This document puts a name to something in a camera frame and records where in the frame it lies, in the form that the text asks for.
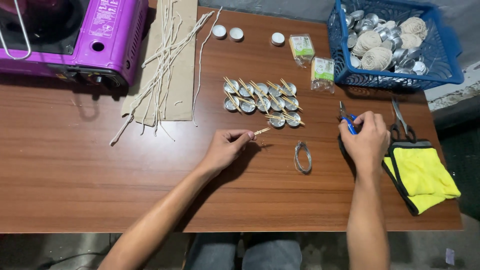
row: blue pliers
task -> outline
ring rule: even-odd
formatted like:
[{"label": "blue pliers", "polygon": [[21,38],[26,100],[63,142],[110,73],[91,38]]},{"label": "blue pliers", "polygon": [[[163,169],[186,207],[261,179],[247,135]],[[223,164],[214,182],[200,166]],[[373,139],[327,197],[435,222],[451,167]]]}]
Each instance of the blue pliers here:
[{"label": "blue pliers", "polygon": [[350,130],[350,133],[353,135],[358,134],[357,131],[355,131],[355,127],[353,125],[353,121],[355,121],[357,117],[353,114],[348,114],[347,109],[345,109],[345,105],[343,104],[342,101],[340,101],[340,119],[345,119],[348,124],[348,130]]}]

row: gray wall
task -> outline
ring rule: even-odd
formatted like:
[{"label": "gray wall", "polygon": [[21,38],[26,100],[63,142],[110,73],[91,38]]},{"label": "gray wall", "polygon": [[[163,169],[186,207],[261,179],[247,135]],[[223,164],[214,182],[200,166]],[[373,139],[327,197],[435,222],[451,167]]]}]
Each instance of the gray wall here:
[{"label": "gray wall", "polygon": [[[432,2],[443,12],[444,23],[452,26],[463,47],[458,58],[465,68],[480,61],[480,1],[479,0],[416,0]],[[275,15],[290,19],[322,21],[328,19],[334,0],[199,0],[201,6],[227,10]]]}]

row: concrete floor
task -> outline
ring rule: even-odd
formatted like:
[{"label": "concrete floor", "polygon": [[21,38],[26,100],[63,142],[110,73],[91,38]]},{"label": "concrete floor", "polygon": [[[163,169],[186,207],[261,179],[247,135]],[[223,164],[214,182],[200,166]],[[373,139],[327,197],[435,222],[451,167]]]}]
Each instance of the concrete floor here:
[{"label": "concrete floor", "polygon": [[[445,250],[453,249],[456,266],[480,269],[480,222],[462,215],[464,230],[453,232],[392,232],[388,234],[393,270],[449,269]],[[117,233],[0,235],[0,270],[40,270],[39,265],[87,252],[105,253]],[[148,270],[180,270],[190,235],[174,233],[148,263]],[[302,269],[347,270],[345,233],[301,233]],[[52,270],[96,269],[102,256],[84,255],[52,266]]]}]

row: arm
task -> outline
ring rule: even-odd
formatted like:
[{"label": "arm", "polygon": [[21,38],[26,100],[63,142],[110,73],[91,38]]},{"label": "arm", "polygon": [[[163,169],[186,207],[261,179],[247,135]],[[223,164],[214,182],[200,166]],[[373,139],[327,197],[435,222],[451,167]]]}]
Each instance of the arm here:
[{"label": "arm", "polygon": [[387,270],[390,269],[390,250],[380,197],[380,177],[390,132],[381,114],[368,111],[354,123],[362,122],[362,131],[358,135],[348,131],[345,120],[339,125],[345,149],[357,168],[347,225],[350,269]]},{"label": "arm", "polygon": [[174,229],[201,189],[230,165],[248,142],[255,139],[249,130],[218,130],[204,159],[127,229],[98,270],[134,270],[140,267]]}]

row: jeans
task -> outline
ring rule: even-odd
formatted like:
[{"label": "jeans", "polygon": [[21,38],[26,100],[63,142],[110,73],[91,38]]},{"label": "jeans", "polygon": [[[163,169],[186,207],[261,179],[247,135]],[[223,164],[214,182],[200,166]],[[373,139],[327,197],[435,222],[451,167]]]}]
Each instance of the jeans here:
[{"label": "jeans", "polygon": [[[240,233],[198,233],[185,270],[233,270]],[[245,247],[242,270],[299,270],[295,233],[253,233]]]}]

